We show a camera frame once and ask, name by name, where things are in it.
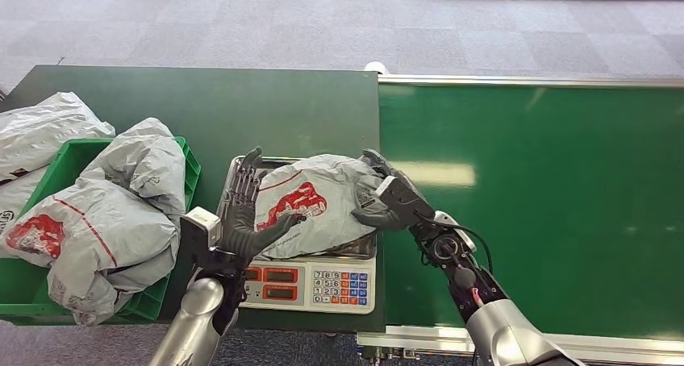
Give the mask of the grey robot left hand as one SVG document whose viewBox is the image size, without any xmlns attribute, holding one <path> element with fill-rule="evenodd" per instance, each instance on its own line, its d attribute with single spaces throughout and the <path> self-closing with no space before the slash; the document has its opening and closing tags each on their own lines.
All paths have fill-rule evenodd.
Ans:
<svg viewBox="0 0 684 366">
<path fill-rule="evenodd" d="M 277 216 L 276 222 L 258 231 L 255 229 L 256 201 L 261 180 L 266 173 L 257 171 L 262 160 L 262 149 L 249 151 L 229 179 L 224 194 L 225 207 L 221 214 L 222 238 L 219 246 L 225 252 L 244 259 L 252 259 L 269 245 L 283 237 L 292 227 L 307 217 L 292 210 Z"/>
</svg>

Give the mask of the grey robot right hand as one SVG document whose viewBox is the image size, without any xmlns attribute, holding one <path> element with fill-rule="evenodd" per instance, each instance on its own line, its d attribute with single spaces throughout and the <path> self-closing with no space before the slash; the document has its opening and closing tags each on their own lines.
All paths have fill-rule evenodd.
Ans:
<svg viewBox="0 0 684 366">
<path fill-rule="evenodd" d="M 362 151 L 359 160 L 366 163 L 373 170 L 376 177 L 395 177 L 406 186 L 415 189 L 415 185 L 409 176 L 402 170 L 393 167 L 380 152 L 366 148 Z M 408 223 L 401 220 L 396 212 L 390 210 L 378 200 L 366 208 L 361 207 L 353 210 L 351 215 L 359 223 L 382 231 L 400 231 L 408 227 Z"/>
</svg>

